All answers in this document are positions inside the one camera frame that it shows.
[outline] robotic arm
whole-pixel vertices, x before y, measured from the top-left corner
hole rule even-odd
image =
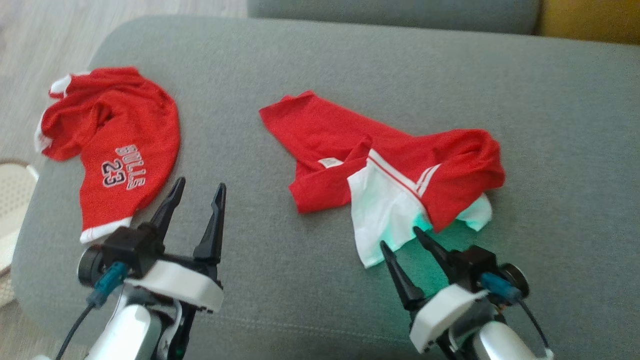
[[[178,178],[151,221],[137,229],[120,227],[102,245],[85,250],[77,275],[94,291],[56,360],[88,312],[99,309],[117,286],[122,289],[118,304],[86,360],[181,360],[196,313],[220,310],[223,287],[217,265],[227,187],[219,185],[211,203],[213,214],[190,258],[165,254],[163,245],[184,185],[185,179]]]
[[[539,360],[502,316],[505,307],[520,304],[540,333],[545,359],[553,359],[538,322],[523,302],[529,285],[516,266],[498,267],[495,254],[478,246],[463,252],[446,251],[420,228],[413,231],[449,280],[448,287],[427,299],[381,241],[396,291],[409,312],[409,337],[418,352],[438,345],[448,360]]]

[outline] folded red fabric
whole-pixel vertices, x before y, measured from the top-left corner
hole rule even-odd
[[[49,95],[59,101],[44,111],[35,147],[57,161],[80,154],[81,242],[128,226],[160,192],[175,163],[175,101],[133,67],[70,74]]]
[[[260,110],[267,129],[296,158],[289,189],[298,211],[348,204],[348,177],[367,161],[420,201],[436,232],[485,190],[504,183],[500,145],[482,129],[411,136],[308,91]]]

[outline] gray sofa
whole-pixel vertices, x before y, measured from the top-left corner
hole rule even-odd
[[[540,0],[247,0],[250,17],[531,34]]]
[[[519,35],[176,16],[121,26],[89,68],[134,65],[177,101],[182,146],[169,184],[186,176],[187,186],[168,252],[190,253],[218,182],[228,186],[225,302],[197,316],[186,359],[441,359],[412,349],[387,269],[360,264],[349,206],[296,212],[294,160],[258,109],[313,89],[415,135],[489,130],[507,174],[489,194],[494,219],[436,239],[518,265],[557,358],[627,360],[639,337],[639,57],[634,46]],[[60,338],[89,293],[76,279],[82,179],[77,158],[45,164],[13,260],[22,308]],[[413,241],[398,257],[429,288],[430,256]],[[95,340],[113,304],[74,341]],[[506,316],[541,354],[522,311]]]

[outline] wooden floor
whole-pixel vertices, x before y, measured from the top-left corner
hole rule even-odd
[[[118,25],[144,15],[246,17],[245,0],[0,0],[0,162],[20,160],[40,169],[35,126],[50,103],[49,85],[86,69],[102,40]],[[13,302],[0,309],[0,358],[55,357],[53,339]],[[83,359],[72,345],[64,359]]]

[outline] white tag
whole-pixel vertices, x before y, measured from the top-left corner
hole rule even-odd
[[[322,164],[325,168],[336,167],[342,165],[343,162],[336,158],[324,158],[318,160],[320,164]]]

